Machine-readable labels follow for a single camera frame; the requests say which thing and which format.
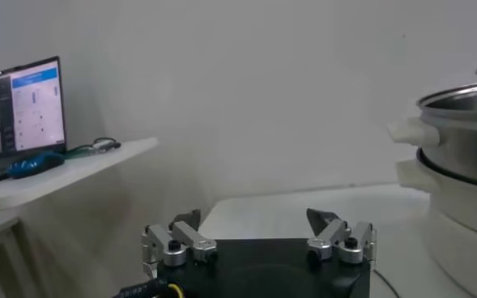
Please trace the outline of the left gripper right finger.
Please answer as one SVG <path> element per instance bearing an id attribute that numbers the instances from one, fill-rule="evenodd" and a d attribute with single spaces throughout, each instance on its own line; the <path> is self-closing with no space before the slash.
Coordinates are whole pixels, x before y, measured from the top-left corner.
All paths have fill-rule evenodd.
<path id="1" fill-rule="evenodd" d="M 365 221 L 353 227 L 334 212 L 309 208 L 306 217 L 313 236 L 306 244 L 309 255 L 318 262 L 329 261 L 335 254 L 349 265 L 374 263 L 377 258 L 377 230 Z"/>

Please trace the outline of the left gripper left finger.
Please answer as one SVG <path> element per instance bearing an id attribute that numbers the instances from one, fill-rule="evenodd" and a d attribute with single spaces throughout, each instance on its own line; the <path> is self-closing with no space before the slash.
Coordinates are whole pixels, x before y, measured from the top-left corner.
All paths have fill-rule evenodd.
<path id="1" fill-rule="evenodd" d="M 150 278 L 156 277 L 159 263 L 177 268 L 188 262 L 211 264 L 218 257 L 217 242 L 198 232 L 202 218 L 199 209 L 176 215 L 166 227 L 147 225 L 141 233 L 142 268 Z"/>

